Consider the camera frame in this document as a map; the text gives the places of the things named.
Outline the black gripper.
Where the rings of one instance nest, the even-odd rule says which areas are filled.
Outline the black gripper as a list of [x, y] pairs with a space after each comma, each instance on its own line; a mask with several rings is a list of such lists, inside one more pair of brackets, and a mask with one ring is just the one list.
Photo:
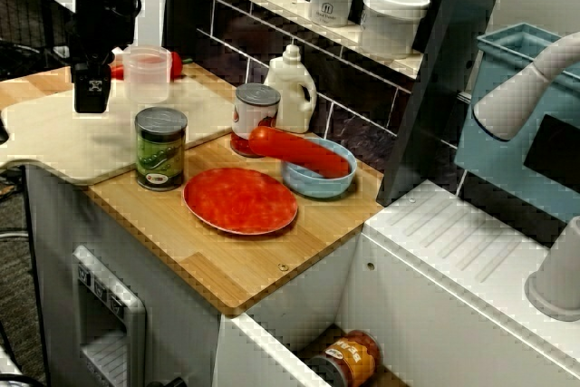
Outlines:
[[139, 0], [75, 0], [67, 42], [77, 113], [105, 112], [111, 91], [108, 64], [115, 48], [133, 43], [138, 14]]

